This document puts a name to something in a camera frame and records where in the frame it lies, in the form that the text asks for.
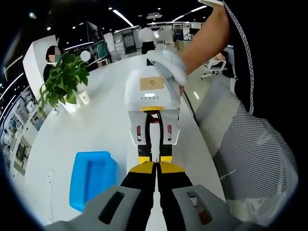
white counter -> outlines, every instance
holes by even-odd
[[[145,56],[128,58],[90,73],[91,102],[76,112],[49,115],[32,146],[25,179],[26,203],[43,223],[70,220],[79,214],[69,205],[70,180],[77,152],[109,151],[118,164],[118,183],[138,164],[130,120],[124,106],[131,70],[146,65]],[[194,184],[224,200],[222,186],[200,130],[182,99],[180,135],[173,162],[183,166]],[[158,153],[158,125],[151,125],[153,155]]]

green leaves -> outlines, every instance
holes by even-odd
[[[76,96],[75,96],[75,94],[73,93],[73,91],[70,91],[70,92],[67,94],[66,101],[67,101],[68,103],[77,104]]]
[[[85,69],[87,66],[88,64],[82,61],[80,56],[63,54],[57,65],[51,69],[48,80],[39,90],[40,110],[44,109],[46,102],[49,102],[52,107],[57,106],[59,102],[76,104],[74,92],[77,91],[77,84],[88,85],[89,73]]]

white glove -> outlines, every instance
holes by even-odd
[[[162,52],[148,51],[147,58],[159,69],[161,69],[161,66],[167,69],[180,86],[187,84],[186,66],[182,59],[174,52],[168,50],[163,50]]]

blue plastic bin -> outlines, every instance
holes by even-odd
[[[69,205],[82,212],[88,200],[116,184],[116,162],[109,152],[80,152],[76,154]]]

black cable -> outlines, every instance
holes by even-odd
[[[188,99],[188,96],[187,96],[187,94],[186,94],[186,92],[184,91],[184,94],[185,94],[185,96],[186,96],[186,98],[187,98],[187,101],[188,101],[188,104],[189,104],[189,106],[190,106],[190,108],[191,108],[191,110],[192,110],[192,114],[193,114],[193,118],[194,118],[194,120],[195,120],[195,122],[197,123],[197,118],[196,118],[196,114],[194,113],[194,110],[193,110],[193,106],[192,106],[192,104],[191,104],[191,102],[190,102],[190,100]]]

